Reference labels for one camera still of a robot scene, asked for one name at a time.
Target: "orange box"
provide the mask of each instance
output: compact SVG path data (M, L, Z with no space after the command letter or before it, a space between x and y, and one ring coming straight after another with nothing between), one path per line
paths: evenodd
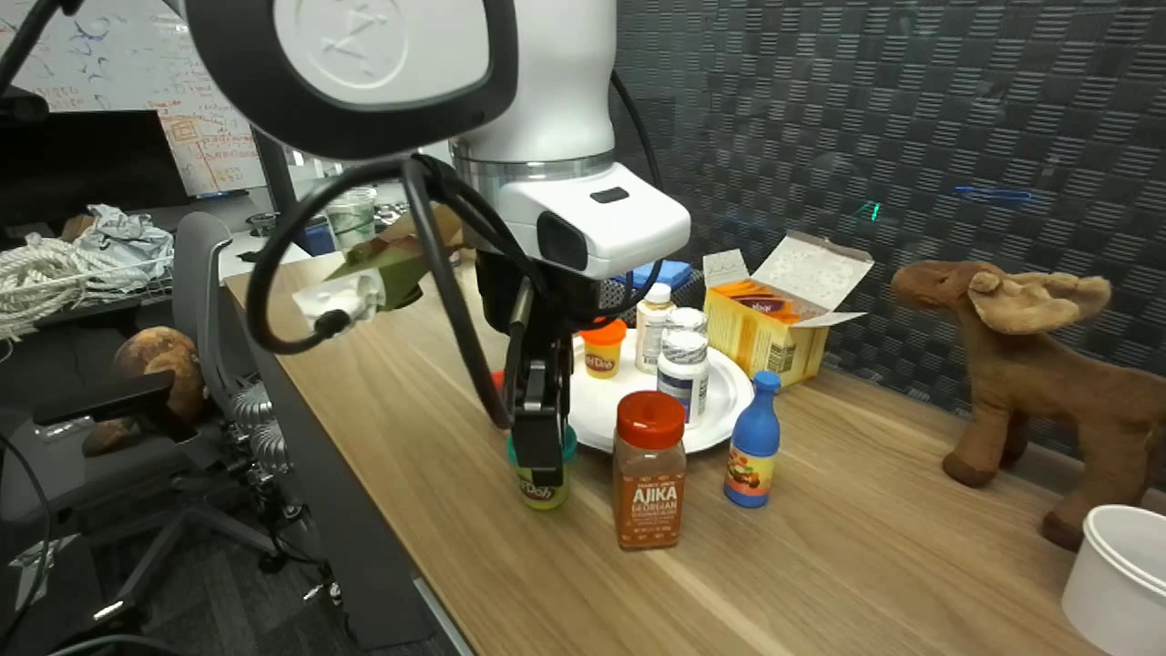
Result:
M830 329L863 316L837 306L870 267L865 251L807 232L788 232L759 273L745 273L738 251L705 255L705 338L745 376L774 373L784 386L812 380Z

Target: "wooden table surface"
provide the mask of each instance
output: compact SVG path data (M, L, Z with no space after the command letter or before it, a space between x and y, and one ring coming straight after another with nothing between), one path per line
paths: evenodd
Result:
M280 336L303 333L287 287L332 267L280 273ZM948 480L957 419L837 373L789 386L771 503L727 505L714 447L680 548L622 555L596 451L564 511L520 505L435 306L427 287L280 369L477 652L1091 652L1060 615L1071 555L1034 531L1057 497Z

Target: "orange toy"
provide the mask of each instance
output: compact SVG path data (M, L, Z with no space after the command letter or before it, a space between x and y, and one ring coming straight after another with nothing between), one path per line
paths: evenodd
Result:
M1044 515L1040 536L1074 550L1096 503L1141 503L1166 423L1166 380L1044 336L1100 312L1112 300L1102 277L909 261L897 270L891 295L904 306L944 310L963 333L974 419L944 460L948 478L987 486L1023 454L1023 417L1052 417L1074 423L1084 469Z

